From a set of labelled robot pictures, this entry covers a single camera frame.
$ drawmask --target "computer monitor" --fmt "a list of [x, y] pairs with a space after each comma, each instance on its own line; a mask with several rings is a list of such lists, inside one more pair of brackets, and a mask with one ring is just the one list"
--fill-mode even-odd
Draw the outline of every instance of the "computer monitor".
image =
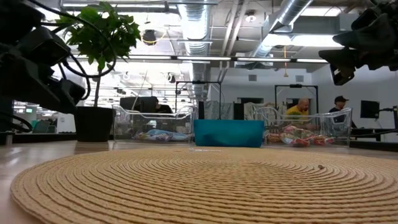
[[[136, 97], [123, 97], [120, 98], [120, 106], [125, 109], [125, 110], [133, 110], [132, 106], [134, 105], [134, 102], [136, 100]], [[137, 100], [136, 105], [134, 106], [136, 111], [139, 111], [140, 108], [140, 99]]]
[[154, 96], [140, 97], [140, 112], [141, 113], [156, 113], [156, 101]]
[[361, 100], [361, 118], [379, 118], [380, 102]]

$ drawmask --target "wooden table surface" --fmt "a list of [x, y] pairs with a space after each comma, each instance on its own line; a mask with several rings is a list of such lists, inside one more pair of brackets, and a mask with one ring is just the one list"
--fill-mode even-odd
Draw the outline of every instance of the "wooden table surface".
[[[0, 223], [35, 224], [40, 223], [34, 217], [24, 213], [10, 198], [10, 184], [13, 178], [24, 169], [52, 159], [89, 152], [138, 149], [145, 147], [163, 147], [160, 144], [131, 144], [121, 142], [80, 143], [75, 141], [48, 142], [36, 144], [15, 144], [0, 146]], [[188, 150], [186, 146], [173, 145]], [[398, 152], [372, 151], [350, 148], [279, 148], [291, 151], [315, 151], [334, 154], [397, 159]]]

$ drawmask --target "black cap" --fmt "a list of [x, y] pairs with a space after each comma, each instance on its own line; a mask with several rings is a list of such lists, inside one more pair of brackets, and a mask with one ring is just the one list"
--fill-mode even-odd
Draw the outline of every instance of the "black cap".
[[346, 102], [346, 101], [348, 101], [346, 98], [344, 98], [343, 96], [337, 96], [336, 98], [335, 98], [335, 103], [336, 102]]

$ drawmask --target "bald man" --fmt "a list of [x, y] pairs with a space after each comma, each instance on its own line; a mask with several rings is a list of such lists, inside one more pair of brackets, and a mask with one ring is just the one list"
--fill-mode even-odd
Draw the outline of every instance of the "bald man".
[[308, 116], [308, 107], [310, 106], [310, 100], [308, 98], [301, 98], [298, 100], [298, 104], [292, 106], [286, 111], [286, 115], [304, 115]]

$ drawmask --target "black plant pot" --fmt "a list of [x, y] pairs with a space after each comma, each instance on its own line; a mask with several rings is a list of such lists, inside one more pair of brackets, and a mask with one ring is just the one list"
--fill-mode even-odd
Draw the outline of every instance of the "black plant pot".
[[78, 106], [75, 113], [77, 141], [106, 142], [113, 124], [110, 108]]

